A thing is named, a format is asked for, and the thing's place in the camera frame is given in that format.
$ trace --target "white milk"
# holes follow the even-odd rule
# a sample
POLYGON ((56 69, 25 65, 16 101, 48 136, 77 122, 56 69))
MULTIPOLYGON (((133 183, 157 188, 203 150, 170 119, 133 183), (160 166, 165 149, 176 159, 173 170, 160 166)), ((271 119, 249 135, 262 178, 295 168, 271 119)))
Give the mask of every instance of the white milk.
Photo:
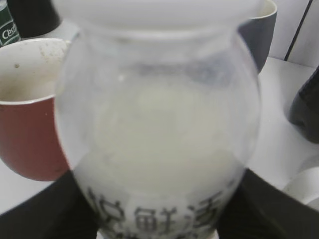
POLYGON ((97 106, 91 153, 74 173, 107 236, 196 238, 214 230, 243 172, 220 94, 147 83, 97 106))

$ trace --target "bottle cap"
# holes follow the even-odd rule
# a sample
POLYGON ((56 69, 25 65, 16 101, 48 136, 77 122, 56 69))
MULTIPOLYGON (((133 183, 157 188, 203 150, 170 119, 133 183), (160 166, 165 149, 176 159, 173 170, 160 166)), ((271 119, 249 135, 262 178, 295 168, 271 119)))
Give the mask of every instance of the bottle cap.
POLYGON ((260 0, 54 0, 59 13, 79 25, 177 30, 239 25, 254 16, 260 0))

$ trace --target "glass bottle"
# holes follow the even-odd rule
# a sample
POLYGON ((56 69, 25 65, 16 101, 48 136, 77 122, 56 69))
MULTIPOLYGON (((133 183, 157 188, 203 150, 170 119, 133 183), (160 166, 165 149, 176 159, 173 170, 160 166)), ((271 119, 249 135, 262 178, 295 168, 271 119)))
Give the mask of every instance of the glass bottle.
POLYGON ((57 131, 105 237, 214 232, 259 126, 257 71, 236 31, 259 3, 244 2, 55 2, 81 28, 57 131))

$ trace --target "label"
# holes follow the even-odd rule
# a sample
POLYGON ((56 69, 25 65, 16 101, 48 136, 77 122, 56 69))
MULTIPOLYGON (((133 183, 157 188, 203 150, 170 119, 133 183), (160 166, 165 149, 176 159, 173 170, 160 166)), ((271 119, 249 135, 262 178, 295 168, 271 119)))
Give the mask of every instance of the label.
POLYGON ((20 41, 16 24, 10 14, 8 6, 0 11, 0 46, 20 41))

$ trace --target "table surface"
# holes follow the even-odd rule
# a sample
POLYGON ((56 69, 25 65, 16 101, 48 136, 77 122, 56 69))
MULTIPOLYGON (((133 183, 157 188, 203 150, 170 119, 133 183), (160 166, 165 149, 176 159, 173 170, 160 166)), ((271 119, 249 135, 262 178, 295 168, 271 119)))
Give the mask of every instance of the table surface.
MULTIPOLYGON (((302 169, 319 166, 319 145, 306 141, 285 114, 313 71, 313 68, 268 58, 260 74, 263 107, 260 135, 248 166, 278 189, 283 189, 302 169)), ((50 184, 25 179, 0 160, 0 214, 50 184)))

